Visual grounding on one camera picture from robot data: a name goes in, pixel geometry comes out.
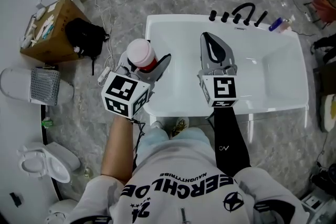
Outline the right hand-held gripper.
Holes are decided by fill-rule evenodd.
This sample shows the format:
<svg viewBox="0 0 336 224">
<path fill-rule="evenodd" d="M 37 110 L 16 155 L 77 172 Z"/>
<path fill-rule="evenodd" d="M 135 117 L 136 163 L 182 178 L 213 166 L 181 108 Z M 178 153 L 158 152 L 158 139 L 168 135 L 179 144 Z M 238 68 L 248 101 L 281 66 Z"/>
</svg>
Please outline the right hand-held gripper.
<svg viewBox="0 0 336 224">
<path fill-rule="evenodd" d="M 233 51 L 221 38 L 209 32 L 202 33 L 200 41 L 203 70 L 197 76 L 206 103 L 211 108 L 231 108 L 238 101 Z"/>
</svg>

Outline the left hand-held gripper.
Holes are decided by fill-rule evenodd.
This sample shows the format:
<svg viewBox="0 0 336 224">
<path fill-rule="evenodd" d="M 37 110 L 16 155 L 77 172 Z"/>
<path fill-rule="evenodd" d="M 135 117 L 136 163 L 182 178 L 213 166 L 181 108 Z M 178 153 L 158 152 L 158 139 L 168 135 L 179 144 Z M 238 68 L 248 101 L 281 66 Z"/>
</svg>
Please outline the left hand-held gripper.
<svg viewBox="0 0 336 224">
<path fill-rule="evenodd" d="M 116 72 L 110 72 L 101 92 L 104 108 L 114 114 L 132 119 L 149 101 L 154 84 L 171 61 L 171 54 L 163 56 L 150 70 L 131 70 L 132 63 L 124 51 Z"/>
</svg>

